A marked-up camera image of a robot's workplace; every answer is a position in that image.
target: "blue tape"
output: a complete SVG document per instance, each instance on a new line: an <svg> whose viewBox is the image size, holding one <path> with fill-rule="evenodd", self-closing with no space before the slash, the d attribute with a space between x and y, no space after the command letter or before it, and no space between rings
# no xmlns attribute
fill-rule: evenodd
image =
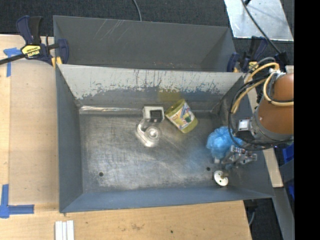
<svg viewBox="0 0 320 240"><path fill-rule="evenodd" d="M34 204L26 205L8 205L9 200L9 185L2 185L1 205L0 205L0 218L8 219L10 215L18 214L33 214Z"/></svg>
<svg viewBox="0 0 320 240"><path fill-rule="evenodd" d="M16 55L20 55L21 51L19 49L15 48L9 48L9 49L4 49L3 52L8 56L16 56ZM10 77L11 76L11 62L7 63L6 66L6 77Z"/></svg>

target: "wooden table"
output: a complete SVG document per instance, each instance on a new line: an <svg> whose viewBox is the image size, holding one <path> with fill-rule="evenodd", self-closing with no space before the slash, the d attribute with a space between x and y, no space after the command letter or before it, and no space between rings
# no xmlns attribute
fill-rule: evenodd
<svg viewBox="0 0 320 240"><path fill-rule="evenodd" d="M0 59L24 44L19 35L0 35ZM68 220L76 240L252 239L241 200L59 213L55 69L23 58L11 70L7 77L0 65L0 187L9 184L9 204L34 204L34 214L0 218L0 239L54 239L55 222ZM266 161L274 167L272 154ZM272 183L282 184L277 176Z"/></svg>

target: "gray bin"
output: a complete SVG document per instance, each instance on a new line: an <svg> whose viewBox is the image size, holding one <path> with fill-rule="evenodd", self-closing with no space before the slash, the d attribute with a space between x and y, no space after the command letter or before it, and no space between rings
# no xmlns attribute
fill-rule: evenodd
<svg viewBox="0 0 320 240"><path fill-rule="evenodd" d="M80 212L269 198L262 152L233 168L229 184L207 138L227 125L241 73L226 72L235 51L227 27L55 16L54 37L70 59L56 69L59 210ZM136 136L144 106L185 99L199 123L180 132L165 119L146 147ZM252 114L248 97L237 117Z"/></svg>

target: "yellow cup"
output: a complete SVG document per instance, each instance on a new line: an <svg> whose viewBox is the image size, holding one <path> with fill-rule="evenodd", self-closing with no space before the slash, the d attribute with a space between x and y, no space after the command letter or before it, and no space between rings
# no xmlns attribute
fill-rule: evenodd
<svg viewBox="0 0 320 240"><path fill-rule="evenodd" d="M184 134L193 130L198 124L197 118L184 99L170 106L164 115Z"/></svg>

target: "black carpet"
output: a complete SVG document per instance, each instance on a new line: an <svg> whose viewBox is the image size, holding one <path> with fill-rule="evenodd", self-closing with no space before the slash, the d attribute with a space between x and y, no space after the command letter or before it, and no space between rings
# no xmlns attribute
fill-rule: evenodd
<svg viewBox="0 0 320 240"><path fill-rule="evenodd" d="M141 19L147 22L192 24L230 27L224 0L135 0ZM295 0L280 0L289 28L294 36ZM0 0L0 34L17 34L16 21L21 16L42 16L41 36L53 36L53 15L139 21L139 13L133 0ZM250 47L248 39L233 39L239 54ZM289 65L294 65L293 42L274 41L281 52L285 52ZM271 45L263 57L273 57L277 52ZM280 165L282 153L276 150ZM288 195L294 212L294 201ZM252 209L248 206L248 219ZM256 201L255 216L251 225L253 240L282 240L277 216L271 199Z"/></svg>

